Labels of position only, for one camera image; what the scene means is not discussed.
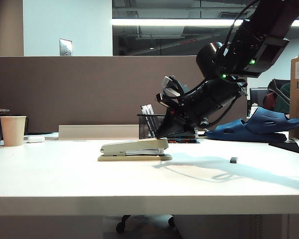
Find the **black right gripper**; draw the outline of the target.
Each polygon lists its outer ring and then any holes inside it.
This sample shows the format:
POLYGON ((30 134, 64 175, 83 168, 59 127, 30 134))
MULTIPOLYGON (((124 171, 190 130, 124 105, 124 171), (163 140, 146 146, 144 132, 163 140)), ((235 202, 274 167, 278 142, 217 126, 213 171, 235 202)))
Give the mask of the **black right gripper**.
POLYGON ((211 95, 208 87, 197 86, 189 90, 177 86, 177 106, 167 109, 161 125, 156 131, 157 137, 195 138, 197 128, 209 127, 208 117, 211 115, 211 95))

